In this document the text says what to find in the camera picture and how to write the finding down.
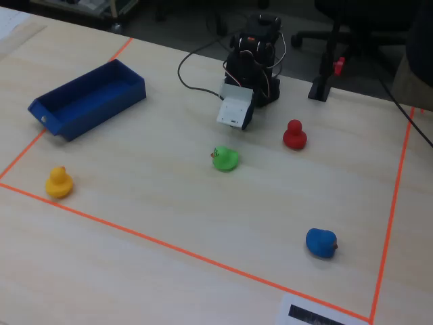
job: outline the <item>red object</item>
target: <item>red object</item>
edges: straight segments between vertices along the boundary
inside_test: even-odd
[[[340,76],[343,70],[344,63],[346,62],[346,58],[344,56],[340,56],[337,62],[334,62],[334,74],[336,76]]]
[[[302,149],[306,144],[306,134],[302,130],[302,123],[298,120],[291,120],[287,124],[287,131],[283,135],[284,144],[291,149]]]

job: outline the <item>paper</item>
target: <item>paper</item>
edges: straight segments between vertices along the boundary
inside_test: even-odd
[[[283,296],[275,325],[367,325],[366,322],[290,293]]]
[[[8,36],[15,27],[28,17],[30,17],[30,14],[0,7],[0,39]]]

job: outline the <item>rubber duck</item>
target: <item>rubber duck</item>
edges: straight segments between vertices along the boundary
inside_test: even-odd
[[[49,174],[49,179],[45,183],[45,190],[48,195],[54,198],[63,198],[70,193],[73,186],[74,182],[71,176],[66,173],[65,167],[56,167]]]
[[[239,162],[239,154],[223,146],[216,147],[210,156],[215,168],[219,171],[231,171]]]
[[[291,120],[287,124],[287,131],[283,135],[284,144],[295,150],[303,149],[306,144],[306,134],[302,130],[302,123],[298,120]]]
[[[329,230],[312,228],[306,233],[306,246],[312,254],[330,259],[338,248],[337,236]]]

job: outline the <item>yellow rubber duck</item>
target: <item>yellow rubber duck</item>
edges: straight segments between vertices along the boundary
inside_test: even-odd
[[[65,167],[56,167],[49,174],[49,179],[45,183],[45,190],[48,195],[54,198],[63,198],[70,193],[73,186],[72,177],[66,173]]]

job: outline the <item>blue rubber duck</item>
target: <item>blue rubber duck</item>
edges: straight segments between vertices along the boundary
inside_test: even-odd
[[[329,259],[338,247],[337,236],[329,230],[311,228],[306,233],[306,246],[312,254]]]

